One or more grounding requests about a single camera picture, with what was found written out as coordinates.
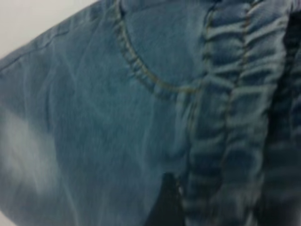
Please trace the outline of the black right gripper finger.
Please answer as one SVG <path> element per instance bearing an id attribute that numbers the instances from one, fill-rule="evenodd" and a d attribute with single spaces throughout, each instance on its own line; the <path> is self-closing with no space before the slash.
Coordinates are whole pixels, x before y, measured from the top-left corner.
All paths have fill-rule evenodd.
<path id="1" fill-rule="evenodd" d="M 149 214 L 150 226 L 184 226 L 180 184 L 171 173 L 162 178 L 158 198 Z"/>

